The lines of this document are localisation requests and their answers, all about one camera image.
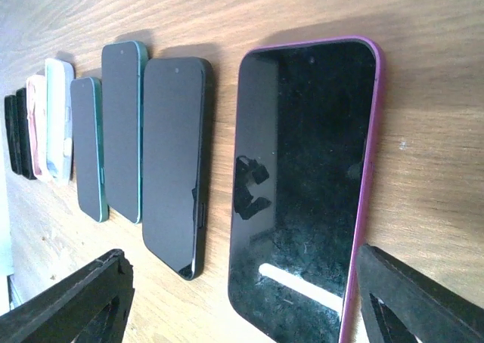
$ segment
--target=smartphone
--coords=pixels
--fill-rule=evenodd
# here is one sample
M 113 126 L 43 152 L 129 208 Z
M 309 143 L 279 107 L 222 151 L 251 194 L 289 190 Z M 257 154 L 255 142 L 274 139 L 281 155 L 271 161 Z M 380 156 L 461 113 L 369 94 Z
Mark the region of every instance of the smartphone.
M 26 89 L 17 90 L 17 118 L 20 138 L 20 159 L 22 163 L 22 175 L 30 180 L 36 179 L 32 167 L 32 154 L 30 153 L 29 120 L 27 117 Z
M 141 107 L 147 49 L 137 41 L 102 51 L 104 188 L 107 204 L 141 221 Z
M 55 183 L 67 185 L 70 180 L 73 157 L 70 83 L 74 68 L 55 58 L 45 60 L 47 94 L 47 170 Z
M 20 158 L 20 135 L 18 128 L 17 97 L 5 96 L 5 129 L 7 132 L 8 155 L 12 172 L 22 174 L 22 160 Z
M 47 94 L 45 76 L 32 75 L 26 81 L 27 120 L 33 175 L 40 181 L 52 179 L 47 169 Z
M 144 74 L 143 240 L 186 280 L 205 254 L 213 72 L 196 57 L 152 59 Z
M 106 221 L 101 83 L 93 77 L 75 79 L 70 83 L 70 96 L 79 207 L 93 220 Z
M 382 87 L 362 37 L 242 60 L 228 297 L 275 341 L 349 340 Z

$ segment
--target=wood grain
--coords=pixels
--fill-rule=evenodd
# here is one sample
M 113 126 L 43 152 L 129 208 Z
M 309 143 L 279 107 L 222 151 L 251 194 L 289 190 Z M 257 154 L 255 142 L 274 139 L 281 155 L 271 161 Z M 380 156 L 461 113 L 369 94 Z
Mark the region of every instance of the wood grain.
M 258 45 L 348 34 L 375 40 L 388 62 L 368 241 L 484 307 L 482 0 L 0 0 L 0 94 L 56 55 L 78 76 L 99 76 L 103 45 L 125 38 L 151 56 L 205 57 L 218 77 L 203 275 L 179 279 L 146 250 L 141 226 L 115 212 L 89 220 L 75 182 L 8 169 L 22 298 L 116 247 L 135 271 L 125 341 L 268 341 L 226 292 L 237 68 Z M 357 336 L 366 339 L 361 325 Z

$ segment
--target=phone case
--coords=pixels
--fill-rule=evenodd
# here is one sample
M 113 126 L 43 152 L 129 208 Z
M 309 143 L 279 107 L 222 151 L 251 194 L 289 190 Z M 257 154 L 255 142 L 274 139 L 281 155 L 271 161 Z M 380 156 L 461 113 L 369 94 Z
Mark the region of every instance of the phone case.
M 196 57 L 152 59 L 144 74 L 143 240 L 186 280 L 203 269 L 213 72 Z
M 20 158 L 20 135 L 18 127 L 17 98 L 15 95 L 5 97 L 5 129 L 7 131 L 8 155 L 12 171 L 22 174 L 22 161 Z
M 30 180 L 36 179 L 33 175 L 32 156 L 30 153 L 29 120 L 27 118 L 26 89 L 17 90 L 17 116 L 20 138 L 20 159 L 22 175 Z
M 95 221 L 106 221 L 109 212 L 104 197 L 101 83 L 92 77 L 75 79 L 70 93 L 79 207 Z
M 67 185 L 73 155 L 70 83 L 74 79 L 73 66 L 65 61 L 45 60 L 47 80 L 47 168 L 54 181 Z
M 368 202 L 370 197 L 370 186 L 374 168 L 374 158 L 377 149 L 377 133 L 380 124 L 380 116 L 383 102 L 383 86 L 384 86 L 384 67 L 385 60 L 383 52 L 377 44 L 375 44 L 370 39 L 361 36 L 346 36 L 346 37 L 336 37 L 331 39 L 319 39 L 310 42 L 296 42 L 285 45 L 271 45 L 261 48 L 253 49 L 251 52 L 260 50 L 272 50 L 277 48 L 292 48 L 304 45 L 314 45 L 322 43 L 339 43 L 339 42 L 361 42 L 366 45 L 374 55 L 376 62 L 375 77 L 374 77 L 374 91 L 371 101 L 371 114 L 368 126 L 368 136 L 366 140 L 363 170 L 361 175 L 361 188 L 358 199 L 358 208 L 355 222 L 355 232 L 352 244 L 351 257 L 349 261 L 349 274 L 346 282 L 346 290 L 343 298 L 343 309 L 341 313 L 341 324 L 340 324 L 340 336 L 338 342 L 349 341 L 349 336 L 351 334 L 351 321 L 352 321 L 352 310 L 353 310 L 353 300 L 355 298 L 355 284 L 356 284 L 356 271 L 355 271 L 355 259 L 358 251 L 358 247 L 362 244 L 365 232 L 365 221 L 368 213 Z M 234 161 L 237 163 L 237 155 L 234 156 Z
M 26 81 L 27 120 L 33 175 L 43 182 L 52 180 L 47 169 L 47 93 L 45 76 L 32 75 Z
M 141 221 L 141 108 L 147 49 L 137 41 L 102 51 L 104 188 L 107 204 Z

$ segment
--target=black phone screen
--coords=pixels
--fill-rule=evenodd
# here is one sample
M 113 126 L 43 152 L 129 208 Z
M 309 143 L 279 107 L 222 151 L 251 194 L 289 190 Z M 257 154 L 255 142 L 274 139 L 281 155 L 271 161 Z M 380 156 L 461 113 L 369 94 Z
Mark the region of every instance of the black phone screen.
M 138 223 L 141 218 L 141 76 L 144 48 L 137 42 L 102 51 L 104 185 L 107 204 Z
M 356 40 L 240 65 L 228 294 L 275 341 L 338 341 L 375 72 Z
M 84 77 L 70 83 L 73 114 L 73 140 L 76 147 L 77 199 L 89 217 L 101 222 L 107 218 L 102 185 L 103 150 L 101 121 L 101 83 Z
M 144 74 L 143 240 L 191 280 L 203 268 L 212 68 L 197 57 L 151 59 Z

